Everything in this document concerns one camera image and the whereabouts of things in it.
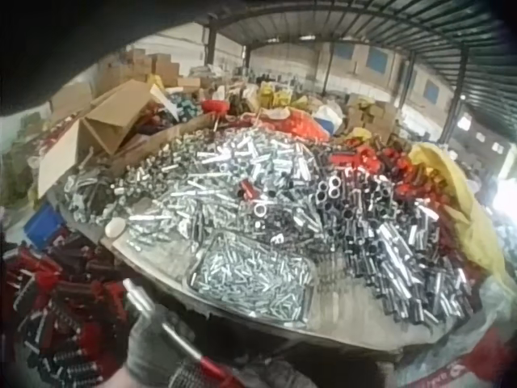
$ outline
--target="factory floor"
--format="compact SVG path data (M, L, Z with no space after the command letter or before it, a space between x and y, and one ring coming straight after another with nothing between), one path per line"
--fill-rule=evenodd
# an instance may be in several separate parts
M6 240L10 243L21 243L27 239L23 232L23 226L33 214L29 207L23 207L11 212L11 223L6 230ZM160 301L172 310L181 310L192 330L198 334L198 346L203 349L211 349L214 358L234 360L243 356L255 358L261 354L269 354L272 349L280 349L285 344L284 339L278 339L270 335L264 335L252 331L246 327L236 327L221 318L205 317L186 311L176 300L165 297ZM250 354L245 349L254 349ZM15 363L11 363L2 369L4 385L12 388L50 387L40 380L36 369L29 369L27 357L30 351L22 344L15 345ZM281 356L291 362L296 369L308 375L320 388L341 387L343 383L348 386L394 386L387 382L386 370L371 358L366 356L351 356L341 349L321 348L304 343L298 343L293 347L284 349Z

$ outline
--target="blue window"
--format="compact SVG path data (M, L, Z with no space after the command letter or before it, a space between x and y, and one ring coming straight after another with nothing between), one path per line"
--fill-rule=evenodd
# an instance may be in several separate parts
M423 96L427 101L436 105L436 101L438 101L439 88L428 79L426 82L426 88L423 91Z
M413 90L414 87L414 80L417 79L417 70L413 69L413 73L411 73L411 80L410 80L410 89L409 91Z
M377 48L370 48L368 59L366 60L366 67L375 70L377 73L384 74L386 66L388 65L388 54L383 53Z
M334 54L342 59L352 59L354 55L354 45L352 43L337 43L334 46Z

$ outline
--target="hand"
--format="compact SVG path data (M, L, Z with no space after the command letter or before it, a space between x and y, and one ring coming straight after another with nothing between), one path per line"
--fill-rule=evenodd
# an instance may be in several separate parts
M168 321L184 339L192 342L194 333L178 315L156 305L151 318L141 316L129 334L126 369L143 386L167 387L170 376L185 358L162 329Z

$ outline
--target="corrugated metal roof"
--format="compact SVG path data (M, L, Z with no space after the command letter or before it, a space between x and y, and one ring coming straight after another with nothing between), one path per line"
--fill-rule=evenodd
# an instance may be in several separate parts
M257 2L212 15L219 33L239 44L356 40L398 52L415 51L451 88L461 50L463 85L474 116L517 140L517 51L505 26L475 0L349 0ZM200 20L208 23L208 18Z

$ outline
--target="warehouse ceiling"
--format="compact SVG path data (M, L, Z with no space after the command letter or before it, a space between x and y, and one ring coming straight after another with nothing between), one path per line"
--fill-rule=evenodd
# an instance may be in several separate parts
M456 87L468 55L465 101L477 120L517 140L517 51L512 36L475 0L256 2L200 20L239 44L352 40L401 53Z

